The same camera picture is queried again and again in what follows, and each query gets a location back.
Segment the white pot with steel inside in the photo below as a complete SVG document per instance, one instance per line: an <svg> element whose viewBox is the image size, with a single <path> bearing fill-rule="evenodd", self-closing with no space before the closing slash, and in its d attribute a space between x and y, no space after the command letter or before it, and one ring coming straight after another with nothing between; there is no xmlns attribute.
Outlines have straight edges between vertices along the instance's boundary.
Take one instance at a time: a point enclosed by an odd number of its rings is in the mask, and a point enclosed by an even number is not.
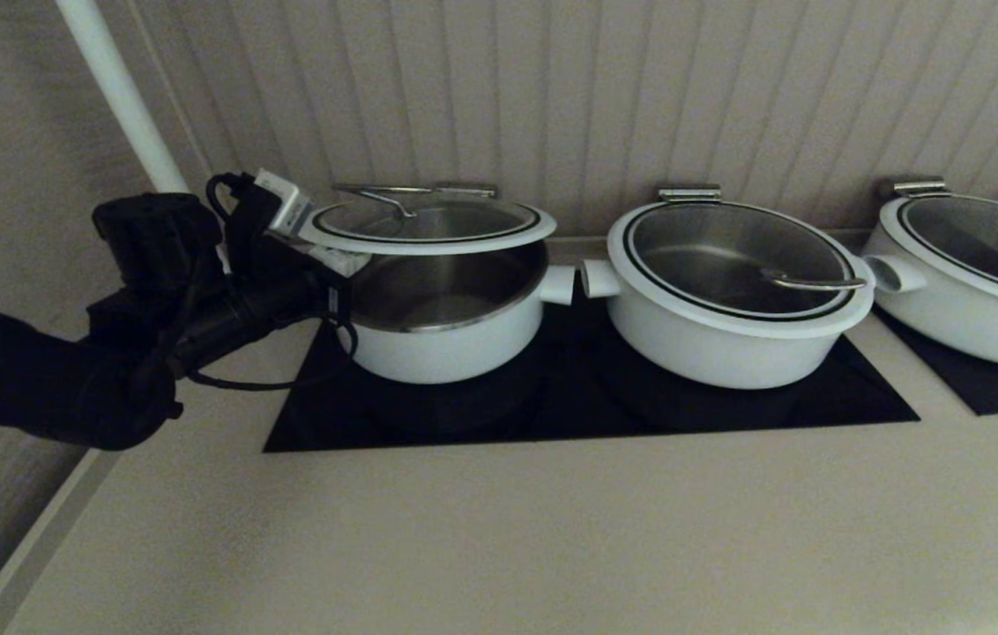
<svg viewBox="0 0 998 635"><path fill-rule="evenodd" d="M580 276L587 296L607 301L609 321L642 357L679 377L738 390L772 389L809 377L875 299L868 285L826 317L769 322L660 304L604 258L585 260Z"/></svg>
<svg viewBox="0 0 998 635"><path fill-rule="evenodd" d="M897 238L878 226L861 253L876 277L879 309L943 345L998 362L998 286L914 256Z"/></svg>

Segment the white round pole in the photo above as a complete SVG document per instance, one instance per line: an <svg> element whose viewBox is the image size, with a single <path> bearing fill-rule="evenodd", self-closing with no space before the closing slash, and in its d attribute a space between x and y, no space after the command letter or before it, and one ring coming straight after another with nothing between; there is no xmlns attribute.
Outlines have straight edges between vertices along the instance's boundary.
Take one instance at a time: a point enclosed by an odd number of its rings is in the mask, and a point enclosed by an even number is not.
<svg viewBox="0 0 998 635"><path fill-rule="evenodd" d="M53 0L145 175L158 192L189 186L121 56L95 0Z"/></svg>

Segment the wide black glass cooktop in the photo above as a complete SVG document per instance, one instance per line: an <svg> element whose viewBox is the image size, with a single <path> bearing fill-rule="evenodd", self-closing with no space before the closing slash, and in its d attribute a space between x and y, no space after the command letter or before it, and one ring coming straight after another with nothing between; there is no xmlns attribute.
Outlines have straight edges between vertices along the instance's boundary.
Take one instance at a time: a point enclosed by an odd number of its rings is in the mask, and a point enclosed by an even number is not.
<svg viewBox="0 0 998 635"><path fill-rule="evenodd" d="M499 369L450 385L407 385L350 365L294 390L266 453L390 449L671 434L825 429L918 421L854 344L840 338L793 385L702 385L641 356L607 305L548 305L530 345Z"/></svg>

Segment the small black glass cooktop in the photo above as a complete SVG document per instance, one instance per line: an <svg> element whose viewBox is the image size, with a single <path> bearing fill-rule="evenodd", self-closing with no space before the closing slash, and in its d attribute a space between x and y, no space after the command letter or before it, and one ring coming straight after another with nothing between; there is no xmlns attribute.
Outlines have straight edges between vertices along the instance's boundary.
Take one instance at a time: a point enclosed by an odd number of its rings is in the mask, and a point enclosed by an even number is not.
<svg viewBox="0 0 998 635"><path fill-rule="evenodd" d="M946 383L976 415L998 415L998 364L923 336L879 307L873 314Z"/></svg>

